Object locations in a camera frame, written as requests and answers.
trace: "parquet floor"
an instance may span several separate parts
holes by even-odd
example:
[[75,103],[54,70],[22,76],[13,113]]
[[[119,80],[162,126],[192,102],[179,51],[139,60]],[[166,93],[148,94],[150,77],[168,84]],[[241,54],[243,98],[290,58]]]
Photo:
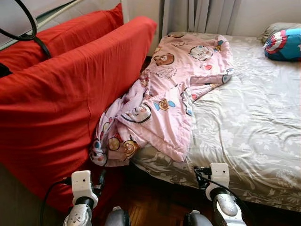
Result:
[[[211,202],[197,189],[172,185],[149,176],[135,166],[126,168],[126,182],[110,200],[94,226],[103,226],[114,206],[128,210],[132,226],[182,226],[185,213],[199,210],[212,221]],[[247,203],[258,226],[298,226],[301,213]],[[244,221],[251,226],[248,216]]]

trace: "red couch cover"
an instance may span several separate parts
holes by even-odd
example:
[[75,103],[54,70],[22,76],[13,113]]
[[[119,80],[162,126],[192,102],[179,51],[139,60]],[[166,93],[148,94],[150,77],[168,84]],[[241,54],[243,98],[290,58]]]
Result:
[[[96,124],[138,78],[155,29],[153,21],[137,17],[84,46],[0,79],[0,162],[31,192],[42,198],[52,183],[74,171],[92,167],[94,176],[100,172],[91,166],[87,150]],[[91,34],[80,35],[88,39]],[[115,189],[111,182],[118,183],[113,176],[106,177],[98,207]],[[66,212],[71,201],[71,188],[57,186],[48,203]]]

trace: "captain america pillow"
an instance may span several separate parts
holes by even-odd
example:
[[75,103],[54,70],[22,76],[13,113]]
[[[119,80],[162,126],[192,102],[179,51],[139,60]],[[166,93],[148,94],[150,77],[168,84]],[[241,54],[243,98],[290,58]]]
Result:
[[271,60],[301,61],[301,28],[271,35],[264,45],[264,53]]

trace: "gray curtain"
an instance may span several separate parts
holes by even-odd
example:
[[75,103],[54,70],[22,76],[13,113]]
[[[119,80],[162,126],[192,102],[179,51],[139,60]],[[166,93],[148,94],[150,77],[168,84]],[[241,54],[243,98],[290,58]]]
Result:
[[231,34],[241,0],[165,0],[162,35],[169,32]]

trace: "mattress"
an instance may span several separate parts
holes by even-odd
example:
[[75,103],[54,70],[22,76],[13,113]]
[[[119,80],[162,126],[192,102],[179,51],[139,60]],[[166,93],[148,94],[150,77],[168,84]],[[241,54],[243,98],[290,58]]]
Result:
[[256,38],[225,37],[235,74],[194,102],[186,161],[174,162],[152,146],[131,161],[156,178],[191,187],[198,187],[194,166],[226,162],[229,188],[243,200],[301,212],[301,64],[268,60]]

